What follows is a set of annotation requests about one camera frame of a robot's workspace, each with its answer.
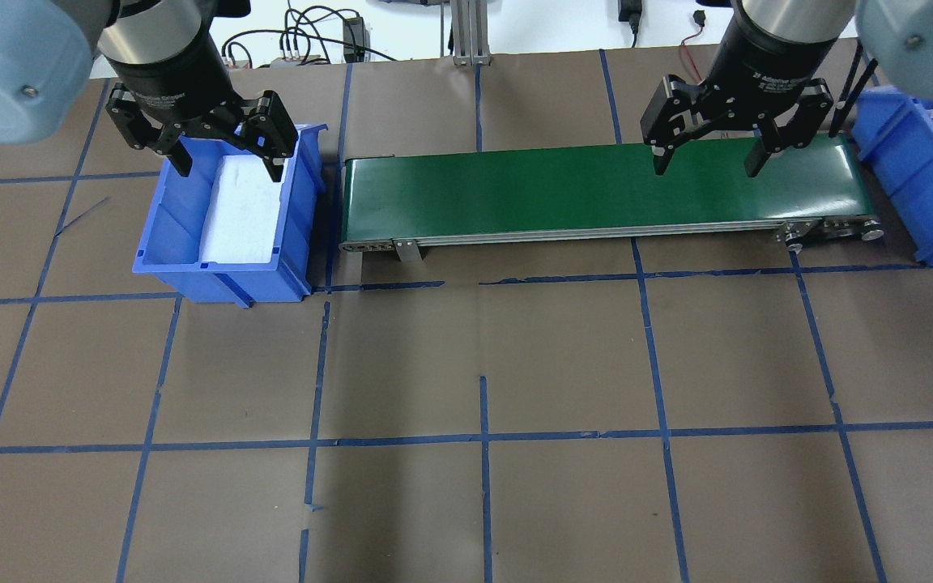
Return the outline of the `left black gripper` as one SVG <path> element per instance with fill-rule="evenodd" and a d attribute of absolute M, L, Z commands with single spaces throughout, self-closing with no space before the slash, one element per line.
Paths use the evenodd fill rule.
<path fill-rule="evenodd" d="M 129 147 L 165 156 L 189 177 L 193 161 L 179 139 L 219 140 L 259 156 L 270 179 L 283 180 L 299 132 L 282 97 L 274 90 L 241 96 L 215 49 L 189 49 L 152 64 L 108 63 L 118 82 L 106 111 Z"/>

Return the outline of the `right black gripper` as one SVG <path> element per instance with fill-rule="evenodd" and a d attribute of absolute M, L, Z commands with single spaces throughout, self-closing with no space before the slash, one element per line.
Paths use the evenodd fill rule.
<path fill-rule="evenodd" d="M 744 160 L 751 178 L 777 148 L 807 147 L 833 106 L 829 86 L 815 77 L 833 44 L 797 43 L 733 16 L 704 80 L 693 85 L 669 74 L 641 116 L 656 176 L 667 172 L 675 149 L 711 130 L 759 130 Z"/>

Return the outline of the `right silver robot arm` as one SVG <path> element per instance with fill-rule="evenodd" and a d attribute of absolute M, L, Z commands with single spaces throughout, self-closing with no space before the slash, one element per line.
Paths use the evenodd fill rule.
<path fill-rule="evenodd" d="M 897 89 L 933 100 L 933 1 L 735 1 L 704 80 L 669 74 L 641 116 L 654 171 L 715 130 L 754 134 L 749 177 L 771 156 L 807 147 L 834 106 L 817 71 L 849 23 Z"/>

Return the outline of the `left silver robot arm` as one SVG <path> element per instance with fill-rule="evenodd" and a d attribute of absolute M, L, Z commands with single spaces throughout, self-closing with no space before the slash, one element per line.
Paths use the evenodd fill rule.
<path fill-rule="evenodd" d="M 211 37 L 248 1 L 0 1 L 0 143 L 38 143 L 59 129 L 97 57 L 118 81 L 106 109 L 133 149 L 183 177 L 182 137 L 218 140 L 262 159 L 278 181 L 299 133 L 277 93 L 241 97 Z"/>

